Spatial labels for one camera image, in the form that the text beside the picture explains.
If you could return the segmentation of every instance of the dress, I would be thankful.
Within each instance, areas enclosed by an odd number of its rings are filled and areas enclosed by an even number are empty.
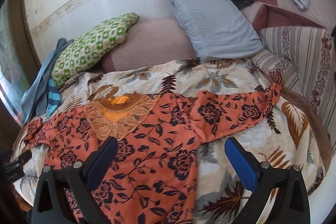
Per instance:
[[[45,164],[65,169],[84,161],[108,136],[118,154],[92,192],[113,224],[191,224],[196,197],[196,149],[260,122],[277,103],[282,77],[266,90],[197,97],[132,94],[92,101],[27,126],[29,146],[50,146]],[[81,217],[67,192],[77,218]]]

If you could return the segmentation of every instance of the blue gripper pad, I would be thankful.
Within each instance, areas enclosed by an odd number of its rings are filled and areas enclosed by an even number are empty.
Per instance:
[[[230,138],[225,141],[224,150],[244,188],[253,193],[257,189],[258,180],[251,165]]]
[[[99,187],[106,172],[111,166],[116,154],[118,152],[118,141],[112,138],[107,146],[103,148],[99,156],[92,164],[86,176],[86,188],[88,191],[93,191]]]

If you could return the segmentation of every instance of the floral blanket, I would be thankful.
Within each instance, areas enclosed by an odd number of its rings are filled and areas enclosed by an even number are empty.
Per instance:
[[[80,73],[61,89],[62,103],[55,114],[84,105],[115,92],[117,95],[137,91],[141,94],[180,93],[193,97],[199,90],[217,94],[253,92],[267,86],[265,79],[248,59],[201,63],[197,59],[171,61],[163,65],[105,75]],[[26,132],[20,135],[21,140]],[[273,167],[299,165],[310,193],[325,176],[314,133],[305,114],[280,97],[273,111],[258,125],[234,135],[240,144],[259,161]],[[224,152],[227,137],[203,144],[197,150],[199,161],[194,223],[230,223],[243,207],[251,192],[244,190]],[[14,157],[24,144],[19,141]],[[38,176],[43,167],[47,147],[35,147],[33,159],[24,166],[26,176],[15,182],[16,190],[33,204]],[[259,218],[264,223],[274,202],[276,190]]]

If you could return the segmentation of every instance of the green and white pillow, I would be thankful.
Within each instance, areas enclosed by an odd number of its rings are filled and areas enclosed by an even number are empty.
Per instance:
[[[116,45],[126,41],[127,30],[139,19],[135,13],[103,21],[73,41],[57,58],[51,76],[58,88],[72,76],[93,67]]]

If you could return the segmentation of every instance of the silver screw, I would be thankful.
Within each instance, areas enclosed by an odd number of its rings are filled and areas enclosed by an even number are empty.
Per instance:
[[[295,171],[300,171],[300,167],[299,167],[298,165],[293,165],[293,169],[294,169]]]
[[[266,162],[266,161],[263,161],[262,163],[261,163],[261,167],[262,168],[265,168],[265,169],[267,169],[267,168],[269,168],[269,163],[268,162]]]
[[[49,165],[47,165],[46,167],[43,168],[43,172],[47,173],[47,172],[50,171],[50,169],[51,169],[51,167]]]
[[[73,167],[74,168],[80,168],[80,167],[82,167],[82,163],[80,162],[80,161],[76,161],[74,164],[73,164]]]

